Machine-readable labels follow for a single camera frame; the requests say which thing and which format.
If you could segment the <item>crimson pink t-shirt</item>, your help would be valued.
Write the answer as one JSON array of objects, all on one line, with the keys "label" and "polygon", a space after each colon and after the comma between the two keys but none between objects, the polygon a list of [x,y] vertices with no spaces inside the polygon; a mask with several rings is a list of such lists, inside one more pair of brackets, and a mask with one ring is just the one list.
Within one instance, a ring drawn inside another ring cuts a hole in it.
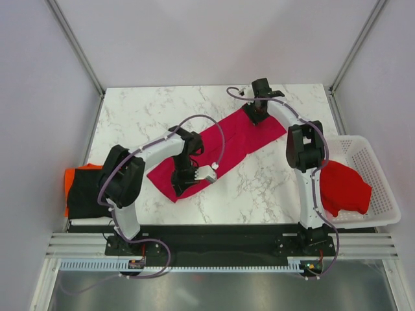
[{"label": "crimson pink t-shirt", "polygon": [[[217,177],[223,177],[227,172],[236,167],[244,158],[279,139],[287,133],[284,127],[273,117],[266,118],[263,122],[255,125],[242,109],[238,109],[219,121],[224,137],[224,155],[216,170]],[[216,125],[210,126],[201,133],[204,152],[196,157],[196,162],[201,165],[210,165],[219,158],[222,150],[222,139]],[[181,196],[177,196],[171,183],[174,163],[171,158],[164,160],[148,174],[152,184],[170,201],[177,202],[179,199],[188,198],[204,188],[208,187],[208,181],[191,186]]]}]

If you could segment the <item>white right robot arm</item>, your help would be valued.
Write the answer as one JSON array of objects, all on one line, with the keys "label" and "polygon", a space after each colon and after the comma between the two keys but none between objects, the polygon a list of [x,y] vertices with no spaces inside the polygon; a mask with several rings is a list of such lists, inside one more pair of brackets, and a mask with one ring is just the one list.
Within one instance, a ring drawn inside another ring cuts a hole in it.
[{"label": "white right robot arm", "polygon": [[238,94],[248,101],[243,110],[253,124],[273,117],[287,131],[286,159],[294,169],[300,197],[296,244],[301,253],[312,255],[327,240],[320,192],[320,171],[327,155],[322,123],[302,117],[285,102],[281,91],[272,90],[266,78],[253,81]]}]

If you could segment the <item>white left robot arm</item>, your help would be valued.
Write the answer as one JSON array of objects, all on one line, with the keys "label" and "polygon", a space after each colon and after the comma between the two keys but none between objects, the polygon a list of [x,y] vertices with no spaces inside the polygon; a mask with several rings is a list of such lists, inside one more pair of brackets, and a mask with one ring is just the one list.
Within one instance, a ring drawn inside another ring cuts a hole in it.
[{"label": "white left robot arm", "polygon": [[191,158],[203,152],[202,136],[181,127],[170,128],[163,137],[149,141],[134,152],[119,144],[110,150],[98,179],[97,203],[111,213],[123,251],[135,255],[143,245],[138,236],[140,224],[135,201],[147,171],[171,158],[174,169],[167,174],[167,184],[172,186],[175,195],[181,196],[199,183],[196,179],[198,167]]}]

